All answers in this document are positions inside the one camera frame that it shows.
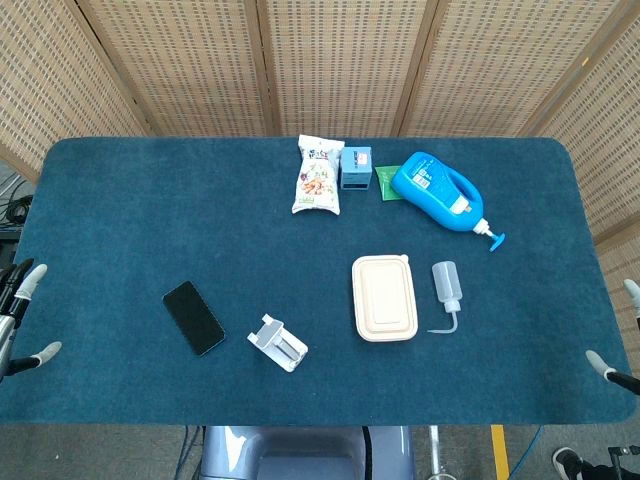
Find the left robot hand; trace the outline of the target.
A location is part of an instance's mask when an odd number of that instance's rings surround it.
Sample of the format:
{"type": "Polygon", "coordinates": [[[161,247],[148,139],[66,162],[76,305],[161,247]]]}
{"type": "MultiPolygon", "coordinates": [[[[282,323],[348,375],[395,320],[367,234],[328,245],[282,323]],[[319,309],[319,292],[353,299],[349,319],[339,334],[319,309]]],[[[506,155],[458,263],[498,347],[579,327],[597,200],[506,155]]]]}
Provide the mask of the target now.
{"type": "Polygon", "coordinates": [[[1,270],[1,379],[41,367],[62,348],[62,342],[55,341],[28,357],[11,358],[16,333],[38,283],[47,272],[46,264],[31,270],[33,262],[33,258],[28,258],[1,270]]]}

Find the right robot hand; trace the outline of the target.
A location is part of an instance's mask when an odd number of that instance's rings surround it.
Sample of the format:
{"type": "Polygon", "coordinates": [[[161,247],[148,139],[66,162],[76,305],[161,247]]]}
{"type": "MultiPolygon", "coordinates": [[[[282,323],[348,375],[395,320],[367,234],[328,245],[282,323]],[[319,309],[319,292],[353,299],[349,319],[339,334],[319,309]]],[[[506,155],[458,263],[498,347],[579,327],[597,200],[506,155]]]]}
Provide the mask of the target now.
{"type": "MultiPolygon", "coordinates": [[[[636,322],[639,322],[639,285],[631,279],[625,279],[623,284],[632,300],[635,309],[636,322]]],[[[591,367],[606,381],[616,384],[634,395],[639,395],[638,378],[618,372],[616,369],[609,366],[604,359],[593,350],[587,350],[585,352],[585,356],[591,367]]]]}

